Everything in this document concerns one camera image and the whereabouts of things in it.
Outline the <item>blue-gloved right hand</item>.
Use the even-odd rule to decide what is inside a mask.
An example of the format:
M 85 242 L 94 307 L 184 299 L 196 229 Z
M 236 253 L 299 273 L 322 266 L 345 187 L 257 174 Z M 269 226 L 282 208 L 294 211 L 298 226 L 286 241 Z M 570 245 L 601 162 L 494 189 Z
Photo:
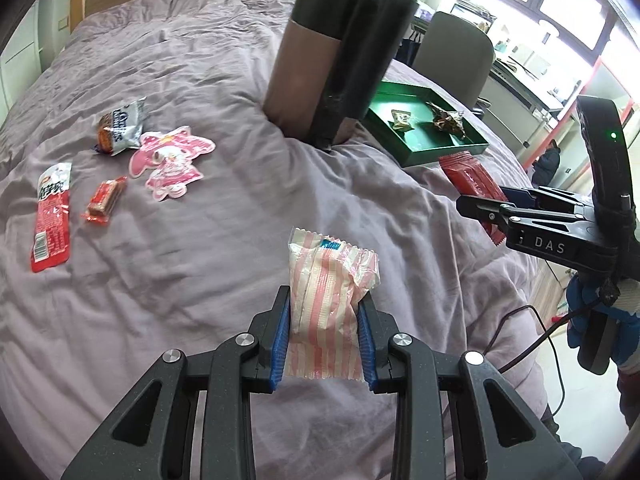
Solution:
M 611 307 L 602 304 L 598 290 L 599 280 L 585 281 L 574 276 L 567 286 L 566 299 L 570 313 L 594 304 L 589 313 L 602 313 L 617 324 L 617 335 L 611 359 L 622 373 L 632 375 L 639 371 L 639 283 L 623 280 L 617 285 L 620 296 Z

